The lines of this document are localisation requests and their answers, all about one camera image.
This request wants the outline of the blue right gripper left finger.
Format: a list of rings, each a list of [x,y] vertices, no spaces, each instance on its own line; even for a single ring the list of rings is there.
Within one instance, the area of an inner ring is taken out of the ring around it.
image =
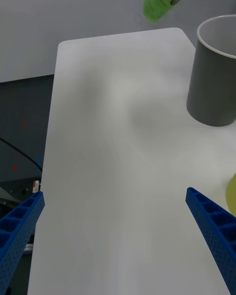
[[[18,262],[45,206],[41,191],[0,220],[0,294],[7,292]]]

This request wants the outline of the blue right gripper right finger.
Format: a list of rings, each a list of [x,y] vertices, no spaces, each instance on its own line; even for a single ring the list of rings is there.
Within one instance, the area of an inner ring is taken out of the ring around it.
[[[185,199],[232,295],[236,295],[236,218],[189,187]]]

